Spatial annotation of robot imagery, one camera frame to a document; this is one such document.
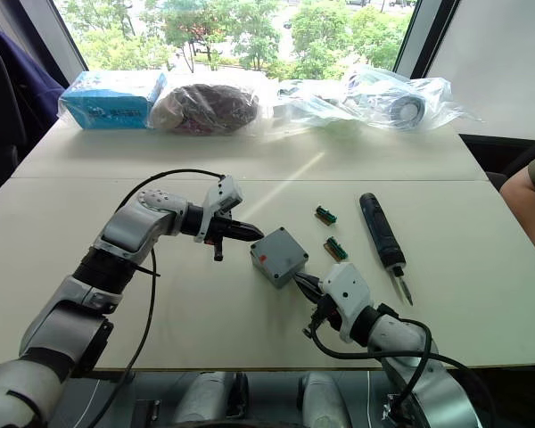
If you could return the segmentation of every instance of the person's arm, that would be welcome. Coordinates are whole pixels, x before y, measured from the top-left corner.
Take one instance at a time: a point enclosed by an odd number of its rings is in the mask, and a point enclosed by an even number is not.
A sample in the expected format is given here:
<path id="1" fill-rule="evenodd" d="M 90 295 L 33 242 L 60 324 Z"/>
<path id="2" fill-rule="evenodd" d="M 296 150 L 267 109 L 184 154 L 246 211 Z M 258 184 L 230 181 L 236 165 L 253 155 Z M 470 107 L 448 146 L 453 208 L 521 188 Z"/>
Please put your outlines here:
<path id="1" fill-rule="evenodd" d="M 528 167 L 509 178 L 499 192 L 535 245 L 535 185 Z"/>

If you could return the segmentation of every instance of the green foliage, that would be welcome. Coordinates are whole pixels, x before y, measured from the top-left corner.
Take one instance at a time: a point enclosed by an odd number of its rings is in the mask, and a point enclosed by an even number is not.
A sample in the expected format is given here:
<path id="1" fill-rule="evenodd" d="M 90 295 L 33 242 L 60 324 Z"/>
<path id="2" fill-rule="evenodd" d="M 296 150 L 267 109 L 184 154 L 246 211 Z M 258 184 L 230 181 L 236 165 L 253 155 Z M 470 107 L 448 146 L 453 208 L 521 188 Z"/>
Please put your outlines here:
<path id="1" fill-rule="evenodd" d="M 144 0 L 144 10 L 139 13 L 139 20 L 144 22 L 146 36 L 158 37 L 164 43 L 164 13 L 159 0 Z"/>
<path id="2" fill-rule="evenodd" d="M 275 60 L 266 66 L 265 72 L 269 78 L 287 80 L 293 78 L 296 67 L 296 62 Z"/>
<path id="3" fill-rule="evenodd" d="M 372 5 L 352 14 L 343 0 L 303 0 L 291 18 L 296 57 L 291 62 L 277 58 L 280 32 L 273 21 L 280 0 L 144 0 L 141 34 L 129 16 L 134 0 L 54 1 L 91 69 L 166 64 L 170 70 L 172 46 L 177 46 L 192 71 L 194 61 L 212 70 L 241 65 L 279 79 L 340 78 L 353 53 L 391 69 L 411 17 L 382 13 Z M 226 40 L 238 58 L 222 57 L 215 47 Z"/>
<path id="4" fill-rule="evenodd" d="M 230 58 L 228 56 L 220 56 L 218 51 L 214 50 L 212 51 L 212 60 L 215 60 L 215 55 L 218 56 L 217 60 L 214 63 L 211 63 L 208 61 L 208 55 L 205 53 L 197 53 L 194 56 L 194 62 L 201 62 L 202 64 L 209 65 L 210 68 L 216 66 L 216 70 L 218 69 L 218 66 L 220 65 L 230 65 L 230 66 L 237 66 L 240 65 L 240 61 L 238 58 Z"/>
<path id="5" fill-rule="evenodd" d="M 346 49 L 349 44 L 348 23 L 349 10 L 344 1 L 303 3 L 292 18 L 295 52 L 307 52 L 313 42 L 320 42 L 331 51 Z"/>
<path id="6" fill-rule="evenodd" d="M 186 64 L 193 72 L 194 45 L 206 50 L 208 61 L 212 60 L 212 45 L 226 39 L 222 22 L 222 2 L 214 0 L 167 0 L 163 8 L 165 37 L 167 43 L 180 46 Z"/>
<path id="7" fill-rule="evenodd" d="M 170 69 L 170 46 L 163 43 L 155 26 L 154 31 L 135 33 L 128 15 L 130 5 L 125 0 L 56 3 L 90 70 L 147 70 L 159 69 L 164 64 Z M 146 12 L 158 16 L 156 0 L 146 0 L 145 6 Z"/>
<path id="8" fill-rule="evenodd" d="M 62 4 L 63 18 L 83 36 L 89 30 L 111 29 L 118 26 L 124 38 L 135 35 L 128 15 L 130 4 L 125 0 L 66 0 Z"/>
<path id="9" fill-rule="evenodd" d="M 302 4 L 292 18 L 294 51 L 298 57 L 293 78 L 336 76 L 335 64 L 347 56 L 349 11 L 343 1 Z"/>
<path id="10" fill-rule="evenodd" d="M 361 9 L 351 23 L 355 51 L 373 66 L 392 70 L 410 17 L 380 13 L 372 6 Z"/>
<path id="11" fill-rule="evenodd" d="M 92 29 L 78 41 L 90 70 L 151 70 L 168 62 L 170 48 L 157 37 L 123 39 L 120 28 Z"/>
<path id="12" fill-rule="evenodd" d="M 235 43 L 234 54 L 241 55 L 245 69 L 261 70 L 265 62 L 277 59 L 280 35 L 272 20 L 278 7 L 278 0 L 239 0 L 227 9 L 226 26 Z"/>

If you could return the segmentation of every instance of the white table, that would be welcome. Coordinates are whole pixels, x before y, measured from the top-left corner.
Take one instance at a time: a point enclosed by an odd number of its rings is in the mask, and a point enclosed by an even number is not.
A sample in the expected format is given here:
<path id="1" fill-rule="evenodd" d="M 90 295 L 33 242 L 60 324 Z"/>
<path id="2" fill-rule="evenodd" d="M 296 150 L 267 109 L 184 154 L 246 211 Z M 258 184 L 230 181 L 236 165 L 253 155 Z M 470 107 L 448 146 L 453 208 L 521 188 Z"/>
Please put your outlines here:
<path id="1" fill-rule="evenodd" d="M 83 131 L 59 120 L 13 176 L 146 178 L 178 168 L 238 180 L 487 180 L 450 126 L 414 134 L 349 122 L 296 135 L 194 137 Z"/>
<path id="2" fill-rule="evenodd" d="M 87 247 L 132 179 L 13 178 L 0 190 L 0 362 Z M 200 203 L 210 181 L 162 180 Z M 535 249 L 485 181 L 242 181 L 235 218 L 268 233 L 285 226 L 308 251 L 306 271 L 324 276 L 334 235 L 367 280 L 376 303 L 431 327 L 440 352 L 469 366 L 535 364 Z M 373 192 L 407 256 L 410 307 L 383 271 L 358 207 Z M 325 226 L 323 204 L 338 216 Z M 188 236 L 157 244 L 159 280 L 152 330 L 138 369 L 374 367 L 328 358 L 301 333 L 312 306 L 289 283 L 277 290 L 251 264 L 249 244 L 225 241 L 225 260 Z M 150 281 L 137 273 L 111 321 L 97 368 L 126 365 L 142 329 Z M 337 350 L 355 350 L 325 331 Z"/>

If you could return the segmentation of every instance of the black screwdriver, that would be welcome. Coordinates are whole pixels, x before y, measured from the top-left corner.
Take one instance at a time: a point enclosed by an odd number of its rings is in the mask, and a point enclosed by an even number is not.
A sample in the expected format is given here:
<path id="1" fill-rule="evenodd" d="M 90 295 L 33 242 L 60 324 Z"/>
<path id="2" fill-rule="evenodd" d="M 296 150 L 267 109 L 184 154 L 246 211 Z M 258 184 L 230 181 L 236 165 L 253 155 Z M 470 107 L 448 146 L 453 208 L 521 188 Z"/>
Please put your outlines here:
<path id="1" fill-rule="evenodd" d="M 406 266 L 407 261 L 404 258 L 399 243 L 397 243 L 396 238 L 394 237 L 394 233 L 384 215 L 381 204 L 378 203 L 376 196 L 372 193 L 363 194 L 358 202 L 360 203 L 360 208 L 363 210 L 366 225 L 371 232 L 374 246 L 376 247 L 376 251 L 378 252 L 378 256 L 380 257 L 384 268 L 387 271 L 392 272 L 394 276 L 399 279 L 400 287 L 408 299 L 408 302 L 410 302 L 411 305 L 414 305 L 410 290 L 402 277 L 404 275 L 402 268 Z"/>

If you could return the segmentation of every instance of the tree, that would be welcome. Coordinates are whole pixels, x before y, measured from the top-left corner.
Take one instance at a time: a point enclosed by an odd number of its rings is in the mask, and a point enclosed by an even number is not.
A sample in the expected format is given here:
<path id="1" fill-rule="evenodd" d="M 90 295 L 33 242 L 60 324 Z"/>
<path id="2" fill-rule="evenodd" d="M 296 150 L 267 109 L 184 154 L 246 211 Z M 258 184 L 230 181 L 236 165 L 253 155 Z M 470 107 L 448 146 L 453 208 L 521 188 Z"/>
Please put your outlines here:
<path id="1" fill-rule="evenodd" d="M 350 36 L 349 12 L 341 0 L 304 3 L 292 18 L 295 78 L 325 78 L 329 68 L 345 57 Z"/>
<path id="2" fill-rule="evenodd" d="M 261 70 L 265 62 L 277 59 L 279 32 L 272 20 L 277 0 L 240 0 L 226 13 L 226 27 L 235 43 L 234 54 L 243 55 L 240 63 L 246 69 Z"/>
<path id="3" fill-rule="evenodd" d="M 147 0 L 154 21 L 137 34 L 124 0 L 65 0 L 58 2 L 72 30 L 79 51 L 91 70 L 146 70 L 166 64 L 170 46 L 163 42 L 156 24 L 157 2 Z"/>
<path id="4" fill-rule="evenodd" d="M 118 25 L 124 38 L 135 35 L 125 0 L 67 0 L 63 3 L 63 18 L 83 36 L 91 29 L 111 29 Z"/>
<path id="5" fill-rule="evenodd" d="M 269 78 L 277 78 L 278 80 L 287 80 L 293 78 L 295 68 L 295 62 L 275 60 L 267 65 L 266 76 Z"/>
<path id="6" fill-rule="evenodd" d="M 355 51 L 371 65 L 392 70 L 410 17 L 380 13 L 372 6 L 358 11 L 351 23 Z"/>
<path id="7" fill-rule="evenodd" d="M 123 39 L 117 26 L 88 31 L 78 46 L 90 70 L 155 70 L 168 63 L 170 55 L 157 37 Z"/>
<path id="8" fill-rule="evenodd" d="M 146 26 L 145 35 L 148 37 L 164 37 L 164 16 L 159 0 L 144 0 L 144 9 L 139 13 L 139 20 Z"/>
<path id="9" fill-rule="evenodd" d="M 190 71 L 194 72 L 194 44 L 204 46 L 212 63 L 213 44 L 226 39 L 218 4 L 213 0 L 167 0 L 163 13 L 166 40 L 180 46 Z"/>

